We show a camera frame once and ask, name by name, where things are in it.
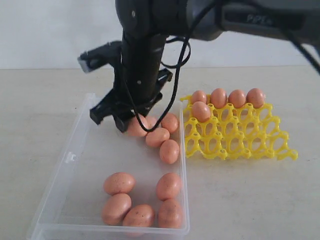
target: egg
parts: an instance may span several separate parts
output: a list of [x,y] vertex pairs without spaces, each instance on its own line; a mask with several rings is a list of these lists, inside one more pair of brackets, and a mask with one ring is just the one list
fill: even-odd
[[211,117],[210,108],[202,101],[195,102],[192,105],[191,112],[200,123],[208,121]]
[[[154,224],[155,210],[147,204],[137,205],[125,216],[122,225],[125,227],[149,228]],[[130,233],[131,237],[139,237],[141,233]]]
[[210,95],[210,103],[216,109],[222,109],[228,103],[227,92],[223,88],[215,89]]
[[157,123],[157,119],[154,116],[146,116],[145,117],[146,121],[148,122],[149,125],[149,129],[153,128],[156,123]]
[[117,172],[109,176],[103,184],[103,189],[107,194],[127,194],[135,186],[135,178],[126,172]]
[[[146,118],[144,116],[142,116],[141,114],[139,114],[139,117],[140,117],[140,120],[141,120],[143,126],[148,129],[149,124],[148,124]],[[144,137],[145,135],[147,135],[147,132],[142,129],[142,127],[140,126],[138,119],[136,117],[133,117],[130,120],[130,122],[128,124],[127,133],[129,136],[132,136],[132,137]]]
[[170,138],[170,133],[167,129],[159,127],[146,135],[145,143],[149,147],[158,148],[161,144]]
[[246,94],[244,91],[237,89],[230,93],[229,103],[233,104],[236,109],[242,108],[246,104]]
[[203,102],[207,103],[207,95],[204,91],[198,90],[195,91],[191,96],[191,104],[194,104],[195,102]]
[[173,134],[179,127],[178,118],[173,113],[168,112],[161,121],[161,127],[167,129],[170,134]]
[[174,172],[163,175],[156,185],[156,196],[160,201],[174,199],[180,192],[182,180]]
[[169,139],[162,143],[159,154],[164,163],[174,164],[178,160],[180,147],[176,141]]
[[247,103],[251,103],[255,109],[261,108],[265,104],[266,95],[259,88],[251,89],[246,95]]
[[118,225],[132,206],[131,198],[126,193],[113,195],[105,203],[102,210],[102,220],[107,225]]
[[183,222],[183,210],[175,199],[168,199],[162,203],[158,212],[160,228],[179,229]]

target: white wall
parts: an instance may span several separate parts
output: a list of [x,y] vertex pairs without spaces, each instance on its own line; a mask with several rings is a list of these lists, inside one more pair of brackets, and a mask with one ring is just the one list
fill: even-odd
[[[1,0],[0,69],[78,68],[77,57],[121,39],[115,0]],[[163,60],[178,59],[179,44]],[[236,33],[192,41],[188,67],[305,65],[290,43]]]

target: white table surface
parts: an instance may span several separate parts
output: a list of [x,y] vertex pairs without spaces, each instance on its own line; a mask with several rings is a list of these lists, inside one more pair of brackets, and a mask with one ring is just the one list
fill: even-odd
[[[102,96],[112,83],[111,70],[0,70],[0,239],[25,239],[77,108],[86,93]],[[318,240],[320,77],[307,66],[186,68],[178,97],[217,87],[263,89],[299,158],[187,160],[185,239]]]

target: clear plastic container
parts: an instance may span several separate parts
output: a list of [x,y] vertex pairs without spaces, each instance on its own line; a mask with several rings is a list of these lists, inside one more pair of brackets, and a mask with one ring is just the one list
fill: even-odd
[[[182,240],[189,232],[184,128],[172,137],[180,145],[179,160],[168,165],[159,158],[159,149],[147,147],[144,138],[120,133],[112,117],[100,126],[89,117],[89,109],[98,99],[88,94],[62,151],[41,203],[27,234],[28,240]],[[183,123],[182,103],[171,112]],[[151,112],[158,117],[161,112]],[[102,208],[109,198],[103,191],[105,179],[116,172],[127,172],[136,179],[130,193],[132,205],[149,204],[158,211],[156,184],[166,173],[180,175],[183,186],[177,197],[183,208],[181,229],[104,225]],[[130,237],[126,233],[144,233]]]

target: egg tray cup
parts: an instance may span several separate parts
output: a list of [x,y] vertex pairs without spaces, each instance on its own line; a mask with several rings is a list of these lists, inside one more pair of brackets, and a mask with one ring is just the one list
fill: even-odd
[[[233,104],[228,103],[225,107],[217,109],[213,104],[207,102],[211,118],[206,122],[199,122],[192,115],[191,95],[182,97],[180,101],[188,101],[187,107],[183,109],[183,115],[187,118],[183,123],[187,158],[198,151],[206,159],[235,160],[265,157],[271,159],[276,157],[277,160],[283,160],[290,157],[296,160],[298,158],[298,152],[288,147],[289,133],[280,130],[281,119],[272,115],[273,106],[270,103],[265,103],[261,108],[254,108],[251,103],[235,108]],[[267,110],[267,114],[263,118],[261,113],[264,110]],[[274,128],[268,132],[270,124],[274,124]],[[248,132],[247,129],[251,126],[253,128]],[[283,142],[279,148],[275,146],[277,140]],[[215,142],[213,149],[210,146],[212,141]],[[232,147],[234,141],[238,142],[236,147]],[[254,145],[257,142],[260,144],[255,148]]]

